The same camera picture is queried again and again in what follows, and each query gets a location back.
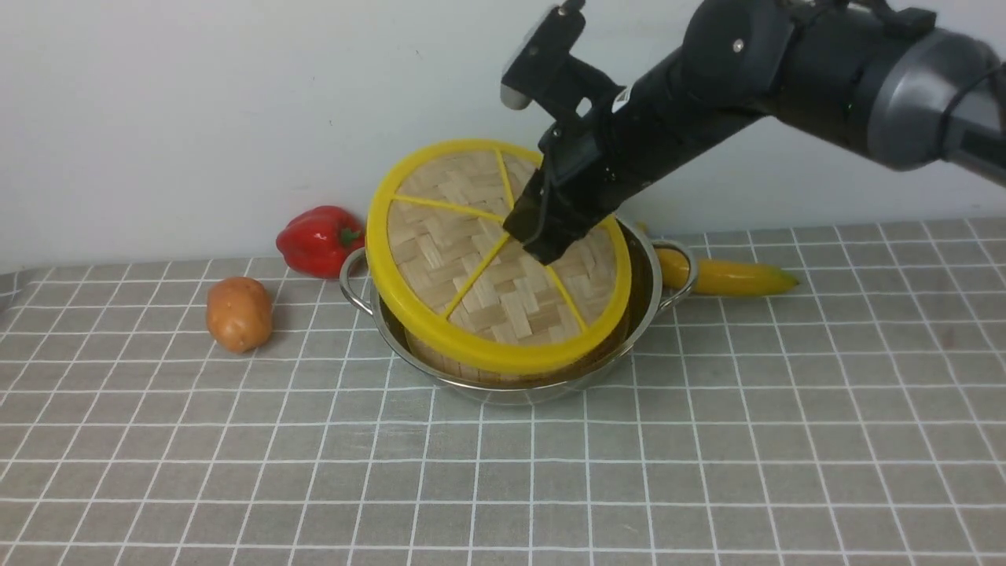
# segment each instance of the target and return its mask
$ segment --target yellow strip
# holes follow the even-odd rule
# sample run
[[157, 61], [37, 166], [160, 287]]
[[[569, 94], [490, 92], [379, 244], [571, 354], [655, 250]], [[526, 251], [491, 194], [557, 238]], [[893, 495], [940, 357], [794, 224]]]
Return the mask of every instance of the yellow strip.
[[485, 272], [486, 268], [489, 267], [489, 263], [492, 262], [494, 258], [496, 258], [496, 255], [500, 253], [500, 249], [503, 248], [503, 245], [506, 244], [506, 241], [509, 238], [510, 234], [504, 233], [503, 237], [500, 237], [500, 240], [496, 242], [496, 245], [493, 245], [493, 248], [490, 249], [488, 253], [486, 253], [486, 256], [483, 257], [482, 262], [480, 262], [479, 265], [475, 267], [475, 270], [472, 271], [472, 274], [468, 276], [468, 280], [465, 280], [465, 286], [461, 289], [460, 292], [458, 292], [458, 295], [455, 296], [453, 300], [451, 300], [451, 303], [447, 306], [447, 309], [444, 310], [444, 314], [441, 315], [441, 319], [447, 321], [448, 319], [451, 318], [451, 315], [454, 313], [454, 310], [458, 309], [458, 306], [461, 305], [461, 302], [462, 300], [465, 299], [465, 296], [467, 296], [468, 293], [472, 291], [472, 288], [475, 287], [475, 281], [479, 278], [479, 276], [482, 275], [483, 272]]
[[499, 223], [503, 223], [503, 216], [500, 216], [499, 214], [494, 214], [492, 212], [487, 212], [485, 210], [480, 210], [478, 208], [473, 208], [471, 206], [465, 206], [463, 204], [455, 204], [454, 202], [433, 200], [431, 198], [421, 198], [418, 196], [409, 196], [407, 194], [395, 194], [391, 196], [391, 200], [401, 200], [402, 202], [411, 202], [412, 204], [420, 204], [423, 206], [444, 208], [446, 210], [451, 210], [452, 212], [458, 212], [459, 214], [471, 214], [473, 216], [481, 216], [483, 218], [489, 218]]
[[506, 188], [506, 201], [513, 209], [513, 187], [510, 186], [510, 175], [506, 174], [506, 164], [503, 163], [503, 152], [496, 150], [496, 166], [500, 168], [500, 177], [503, 178], [503, 187]]
[[579, 324], [579, 331], [581, 333], [585, 333], [586, 322], [583, 321], [583, 318], [579, 315], [579, 310], [576, 309], [576, 304], [572, 303], [572, 297], [569, 295], [569, 292], [566, 291], [565, 286], [562, 285], [559, 274], [555, 272], [555, 269], [552, 268], [552, 265], [550, 264], [545, 265], [545, 270], [547, 270], [549, 276], [552, 277], [552, 282], [555, 282], [555, 288], [559, 291], [559, 295], [562, 296], [562, 300], [565, 301], [567, 306], [569, 306], [569, 311], [572, 312], [573, 318], [576, 320], [576, 323]]

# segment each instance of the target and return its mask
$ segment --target yellow banana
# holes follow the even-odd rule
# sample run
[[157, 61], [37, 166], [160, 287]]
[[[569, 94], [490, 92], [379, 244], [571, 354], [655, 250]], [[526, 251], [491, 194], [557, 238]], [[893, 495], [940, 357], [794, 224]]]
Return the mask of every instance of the yellow banana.
[[[646, 224], [637, 222], [646, 231]], [[674, 249], [658, 248], [664, 287], [680, 290], [688, 278], [688, 261]], [[692, 294], [723, 298], [761, 298], [786, 294], [800, 280], [786, 270], [767, 263], [747, 263], [699, 257], [698, 279]]]

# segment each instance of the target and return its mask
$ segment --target red bell pepper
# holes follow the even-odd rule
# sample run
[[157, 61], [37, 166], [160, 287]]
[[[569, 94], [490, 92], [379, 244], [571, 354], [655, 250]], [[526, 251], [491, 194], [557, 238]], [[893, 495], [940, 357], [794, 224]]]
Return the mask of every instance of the red bell pepper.
[[364, 244], [363, 224], [338, 206], [318, 206], [290, 220], [276, 246], [290, 268], [335, 278], [346, 257]]

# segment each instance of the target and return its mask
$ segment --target bamboo steamer lid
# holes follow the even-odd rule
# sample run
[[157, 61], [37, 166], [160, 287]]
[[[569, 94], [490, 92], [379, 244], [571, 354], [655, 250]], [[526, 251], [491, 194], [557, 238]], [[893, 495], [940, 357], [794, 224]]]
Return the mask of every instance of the bamboo steamer lid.
[[373, 286], [435, 368], [475, 381], [540, 376], [621, 343], [632, 273], [614, 216], [547, 266], [502, 227], [540, 163], [521, 147], [456, 140], [410, 155], [377, 189]]

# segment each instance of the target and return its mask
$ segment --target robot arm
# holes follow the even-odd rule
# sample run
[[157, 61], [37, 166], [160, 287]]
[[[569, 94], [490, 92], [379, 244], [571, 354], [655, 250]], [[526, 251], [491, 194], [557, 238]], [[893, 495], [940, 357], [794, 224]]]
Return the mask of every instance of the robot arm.
[[[681, 46], [628, 86], [569, 49], [582, 0], [548, 10], [503, 103], [555, 120], [503, 227], [542, 263], [629, 197], [766, 117], [892, 170], [937, 160], [1006, 186], [1006, 65], [885, 0], [703, 0]], [[592, 108], [576, 113], [586, 99]]]

